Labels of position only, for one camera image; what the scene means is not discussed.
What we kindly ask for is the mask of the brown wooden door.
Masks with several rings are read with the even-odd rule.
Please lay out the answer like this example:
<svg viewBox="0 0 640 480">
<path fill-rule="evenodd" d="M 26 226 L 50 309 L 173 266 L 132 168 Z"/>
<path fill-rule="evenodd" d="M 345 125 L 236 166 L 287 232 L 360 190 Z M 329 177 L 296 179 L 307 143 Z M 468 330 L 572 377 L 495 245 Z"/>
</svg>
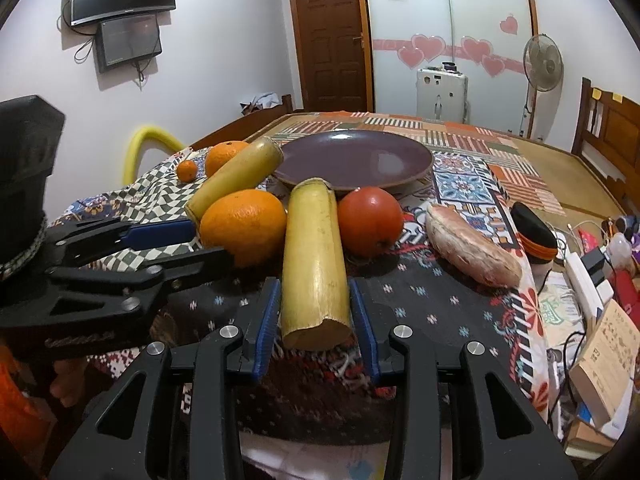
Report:
<svg viewBox="0 0 640 480">
<path fill-rule="evenodd" d="M 374 109 L 367 0 L 290 0 L 305 110 Z"/>
</svg>

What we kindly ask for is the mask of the red tomato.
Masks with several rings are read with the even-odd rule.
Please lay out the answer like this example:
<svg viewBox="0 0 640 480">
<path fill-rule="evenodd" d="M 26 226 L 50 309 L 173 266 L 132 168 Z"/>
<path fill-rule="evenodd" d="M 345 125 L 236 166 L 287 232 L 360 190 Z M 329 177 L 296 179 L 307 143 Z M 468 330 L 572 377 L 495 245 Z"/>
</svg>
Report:
<svg viewBox="0 0 640 480">
<path fill-rule="evenodd" d="M 398 241 L 404 213 L 393 195 L 374 186 L 357 188 L 337 205 L 343 247 L 352 255 L 372 259 Z"/>
</svg>

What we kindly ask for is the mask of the black orange cap toy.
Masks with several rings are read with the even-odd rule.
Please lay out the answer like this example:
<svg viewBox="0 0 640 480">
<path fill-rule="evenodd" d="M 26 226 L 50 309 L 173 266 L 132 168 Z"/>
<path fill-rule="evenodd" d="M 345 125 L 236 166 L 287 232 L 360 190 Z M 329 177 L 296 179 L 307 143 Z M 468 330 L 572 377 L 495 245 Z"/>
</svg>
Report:
<svg viewBox="0 0 640 480">
<path fill-rule="evenodd" d="M 512 204 L 511 217 L 529 262 L 551 262 L 558 254 L 558 242 L 541 218 L 521 202 Z"/>
</svg>

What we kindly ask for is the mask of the white standing fan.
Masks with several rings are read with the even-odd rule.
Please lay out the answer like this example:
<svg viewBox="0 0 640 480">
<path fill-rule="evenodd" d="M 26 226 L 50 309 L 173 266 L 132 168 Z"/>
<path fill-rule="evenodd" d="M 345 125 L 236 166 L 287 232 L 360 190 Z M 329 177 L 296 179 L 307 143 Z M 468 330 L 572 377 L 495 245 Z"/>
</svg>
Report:
<svg viewBox="0 0 640 480">
<path fill-rule="evenodd" d="M 527 94 L 522 136 L 544 142 L 554 123 L 563 88 L 564 62 L 558 45 L 546 34 L 533 36 L 525 46 L 523 67 Z"/>
</svg>

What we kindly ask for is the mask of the small mandarin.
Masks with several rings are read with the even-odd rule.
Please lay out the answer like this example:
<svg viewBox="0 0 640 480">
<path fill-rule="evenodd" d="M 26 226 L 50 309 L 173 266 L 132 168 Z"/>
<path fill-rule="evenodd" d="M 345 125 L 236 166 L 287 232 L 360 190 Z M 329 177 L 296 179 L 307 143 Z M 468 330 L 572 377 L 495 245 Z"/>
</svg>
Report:
<svg viewBox="0 0 640 480">
<path fill-rule="evenodd" d="M 176 176 L 181 183 L 191 183 L 198 177 L 198 164 L 186 159 L 176 167 Z"/>
</svg>

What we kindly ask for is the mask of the medium orange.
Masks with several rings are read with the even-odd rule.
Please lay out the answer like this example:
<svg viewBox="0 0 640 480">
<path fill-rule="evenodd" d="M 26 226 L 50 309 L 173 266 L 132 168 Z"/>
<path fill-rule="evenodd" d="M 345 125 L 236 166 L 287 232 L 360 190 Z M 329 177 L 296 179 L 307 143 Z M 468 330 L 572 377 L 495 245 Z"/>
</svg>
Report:
<svg viewBox="0 0 640 480">
<path fill-rule="evenodd" d="M 206 156 L 206 177 L 213 177 L 222 166 L 247 147 L 248 143 L 244 141 L 224 141 L 214 145 Z"/>
</svg>

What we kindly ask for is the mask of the large orange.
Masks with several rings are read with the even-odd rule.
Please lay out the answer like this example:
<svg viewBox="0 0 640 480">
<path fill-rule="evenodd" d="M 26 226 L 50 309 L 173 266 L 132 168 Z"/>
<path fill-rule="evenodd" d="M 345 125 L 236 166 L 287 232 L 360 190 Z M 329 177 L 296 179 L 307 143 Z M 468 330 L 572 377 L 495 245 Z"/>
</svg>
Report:
<svg viewBox="0 0 640 480">
<path fill-rule="evenodd" d="M 276 196 L 262 190 L 231 193 L 209 206 L 198 235 L 205 248 L 221 247 L 239 268 L 273 257 L 285 238 L 286 212 Z"/>
</svg>

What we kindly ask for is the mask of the yellow sugarcane piece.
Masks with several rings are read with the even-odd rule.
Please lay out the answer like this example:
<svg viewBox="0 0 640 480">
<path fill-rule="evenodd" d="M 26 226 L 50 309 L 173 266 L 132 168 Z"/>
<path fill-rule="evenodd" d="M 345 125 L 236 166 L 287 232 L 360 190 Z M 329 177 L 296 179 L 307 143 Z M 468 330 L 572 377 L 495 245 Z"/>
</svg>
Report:
<svg viewBox="0 0 640 480">
<path fill-rule="evenodd" d="M 184 206 L 186 215 L 196 224 L 206 210 L 224 196 L 256 188 L 283 162 L 280 146 L 270 138 L 260 138 L 243 148 L 208 178 Z"/>
<path fill-rule="evenodd" d="M 337 202 L 321 178 L 288 200 L 280 327 L 285 348 L 304 351 L 331 350 L 352 333 Z"/>
</svg>

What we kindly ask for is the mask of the frosted glass wardrobe doors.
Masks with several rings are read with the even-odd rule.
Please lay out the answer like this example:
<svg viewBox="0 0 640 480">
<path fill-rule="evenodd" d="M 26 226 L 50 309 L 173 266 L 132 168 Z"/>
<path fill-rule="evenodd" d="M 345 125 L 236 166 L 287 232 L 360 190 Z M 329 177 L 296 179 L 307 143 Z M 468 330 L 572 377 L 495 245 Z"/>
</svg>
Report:
<svg viewBox="0 0 640 480">
<path fill-rule="evenodd" d="M 533 35 L 529 0 L 367 0 L 374 106 L 416 114 L 416 72 L 454 62 L 469 78 L 467 124 L 521 136 Z"/>
</svg>

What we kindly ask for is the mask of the open paper book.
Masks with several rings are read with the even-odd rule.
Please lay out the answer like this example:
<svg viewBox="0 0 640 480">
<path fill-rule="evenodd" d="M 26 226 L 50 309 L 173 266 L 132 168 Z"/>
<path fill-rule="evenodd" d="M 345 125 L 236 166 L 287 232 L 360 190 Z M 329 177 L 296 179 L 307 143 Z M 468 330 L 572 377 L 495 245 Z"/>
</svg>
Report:
<svg viewBox="0 0 640 480">
<path fill-rule="evenodd" d="M 636 324 L 611 300 L 570 370 L 570 381 L 586 404 L 594 426 L 600 428 L 610 422 L 623 404 L 638 351 Z"/>
</svg>

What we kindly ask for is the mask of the purple ceramic plate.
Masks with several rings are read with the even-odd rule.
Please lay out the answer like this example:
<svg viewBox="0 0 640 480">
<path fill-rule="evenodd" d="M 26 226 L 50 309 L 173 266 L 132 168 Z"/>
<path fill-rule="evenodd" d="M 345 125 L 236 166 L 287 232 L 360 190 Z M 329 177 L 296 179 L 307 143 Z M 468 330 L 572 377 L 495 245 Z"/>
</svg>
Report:
<svg viewBox="0 0 640 480">
<path fill-rule="evenodd" d="M 284 159 L 273 171 L 292 188 L 321 178 L 336 192 L 356 188 L 398 188 L 427 176 L 434 155 L 422 143 L 395 133 L 346 130 L 314 133 L 285 143 Z"/>
</svg>

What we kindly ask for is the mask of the small wall monitor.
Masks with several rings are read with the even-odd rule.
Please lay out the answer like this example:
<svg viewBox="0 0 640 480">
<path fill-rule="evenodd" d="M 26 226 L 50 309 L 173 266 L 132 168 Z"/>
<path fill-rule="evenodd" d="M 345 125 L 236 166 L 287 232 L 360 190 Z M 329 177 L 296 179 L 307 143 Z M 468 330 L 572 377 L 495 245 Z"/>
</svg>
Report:
<svg viewBox="0 0 640 480">
<path fill-rule="evenodd" d="M 111 18 L 101 22 L 96 31 L 96 62 L 101 74 L 161 53 L 160 25 L 155 14 Z"/>
</svg>

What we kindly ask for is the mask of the patterned patchwork blanket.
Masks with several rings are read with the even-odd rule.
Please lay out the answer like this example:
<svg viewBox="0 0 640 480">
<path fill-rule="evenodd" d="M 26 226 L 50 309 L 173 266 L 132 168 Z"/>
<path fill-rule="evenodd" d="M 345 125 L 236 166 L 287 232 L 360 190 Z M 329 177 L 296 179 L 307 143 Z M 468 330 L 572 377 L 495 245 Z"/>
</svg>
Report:
<svg viewBox="0 0 640 480">
<path fill-rule="evenodd" d="M 509 207 L 513 186 L 506 177 L 513 174 L 490 162 L 495 154 L 516 154 L 511 141 L 497 133 L 475 127 L 429 126 L 395 116 L 355 113 L 320 115 L 276 125 L 262 136 L 271 136 L 282 148 L 297 139 L 312 140 L 320 133 L 355 132 L 357 127 L 384 133 L 397 133 L 427 146 L 435 156 L 433 177 L 428 176 L 393 191 L 399 197 L 405 224 L 399 242 L 392 249 L 389 271 L 380 271 L 371 262 L 354 266 L 364 274 L 381 272 L 382 278 L 367 278 L 371 295 L 394 312 L 397 321 L 416 324 L 442 344 L 456 346 L 471 338 L 480 338 L 503 365 L 511 379 L 546 419 L 558 396 L 558 380 L 550 384 L 547 341 L 539 312 L 538 289 L 532 267 L 522 245 L 520 216 Z M 79 221 L 117 218 L 138 223 L 186 218 L 183 206 L 204 182 L 205 155 L 210 148 L 193 148 L 168 159 L 119 190 L 76 200 L 52 226 Z M 198 178 L 189 184 L 177 183 L 178 162 L 192 160 L 198 165 Z M 514 292 L 476 284 L 460 275 L 447 260 L 436 258 L 428 244 L 425 225 L 427 203 L 439 203 L 455 209 L 473 229 L 510 252 L 522 267 L 522 279 Z M 176 256 L 198 250 L 197 242 L 160 249 L 123 249 L 93 263 L 99 270 L 133 271 L 142 263 L 160 257 Z M 257 296 L 256 288 L 242 278 L 222 292 L 221 285 L 205 285 L 188 290 L 160 310 L 162 328 L 175 346 L 203 338 L 221 326 L 239 308 L 247 307 Z M 361 429 L 381 442 L 383 429 L 393 415 L 395 387 L 373 387 L 355 337 L 330 351 L 285 350 L 276 343 L 269 370 L 260 384 L 251 380 L 238 393 L 241 408 L 239 425 L 254 434 L 292 434 L 279 437 L 291 440 L 311 439 L 311 426 L 326 432 L 351 434 Z"/>
</svg>

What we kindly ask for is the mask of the white appliance box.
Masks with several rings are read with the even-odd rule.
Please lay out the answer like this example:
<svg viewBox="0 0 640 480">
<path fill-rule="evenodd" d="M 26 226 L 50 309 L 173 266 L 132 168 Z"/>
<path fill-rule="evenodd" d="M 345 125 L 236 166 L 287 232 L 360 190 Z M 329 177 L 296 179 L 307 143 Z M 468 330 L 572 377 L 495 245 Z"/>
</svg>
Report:
<svg viewBox="0 0 640 480">
<path fill-rule="evenodd" d="M 454 62 L 427 66 L 416 72 L 416 114 L 435 122 L 468 121 L 469 78 Z"/>
</svg>

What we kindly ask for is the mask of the wooden headboard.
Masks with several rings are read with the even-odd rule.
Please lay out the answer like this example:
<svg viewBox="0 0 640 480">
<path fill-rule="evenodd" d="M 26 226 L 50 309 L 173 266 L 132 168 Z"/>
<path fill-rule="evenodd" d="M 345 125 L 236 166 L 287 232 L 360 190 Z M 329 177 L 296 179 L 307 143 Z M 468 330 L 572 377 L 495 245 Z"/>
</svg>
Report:
<svg viewBox="0 0 640 480">
<path fill-rule="evenodd" d="M 570 151 L 593 171 L 627 214 L 639 213 L 639 104 L 582 78 Z"/>
</svg>

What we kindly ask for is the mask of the white power strip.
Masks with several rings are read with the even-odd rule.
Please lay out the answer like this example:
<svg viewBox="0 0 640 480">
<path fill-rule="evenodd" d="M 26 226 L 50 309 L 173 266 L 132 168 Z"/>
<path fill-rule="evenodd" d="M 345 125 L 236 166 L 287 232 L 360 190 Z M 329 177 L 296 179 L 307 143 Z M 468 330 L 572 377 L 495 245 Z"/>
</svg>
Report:
<svg viewBox="0 0 640 480">
<path fill-rule="evenodd" d="M 597 322 L 598 316 L 602 313 L 603 304 L 597 286 L 593 284 L 590 274 L 582 263 L 582 258 L 577 252 L 570 252 L 565 257 L 564 266 L 570 286 L 582 309 L 582 315 L 587 322 Z"/>
</svg>

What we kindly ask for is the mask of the wooden bed frame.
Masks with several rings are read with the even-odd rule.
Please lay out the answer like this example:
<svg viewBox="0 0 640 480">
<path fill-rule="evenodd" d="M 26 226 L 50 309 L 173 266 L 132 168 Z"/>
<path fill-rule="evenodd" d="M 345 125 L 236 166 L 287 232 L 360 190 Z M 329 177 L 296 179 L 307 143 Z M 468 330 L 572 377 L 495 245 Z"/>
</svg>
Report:
<svg viewBox="0 0 640 480">
<path fill-rule="evenodd" d="M 226 141 L 244 141 L 252 134 L 269 126 L 272 122 L 280 120 L 282 117 L 293 113 L 293 97 L 290 94 L 282 96 L 282 103 L 273 108 L 256 110 L 241 118 L 229 122 L 218 130 L 209 133 L 204 138 L 194 142 L 191 148 L 194 151 L 212 146 Z"/>
</svg>

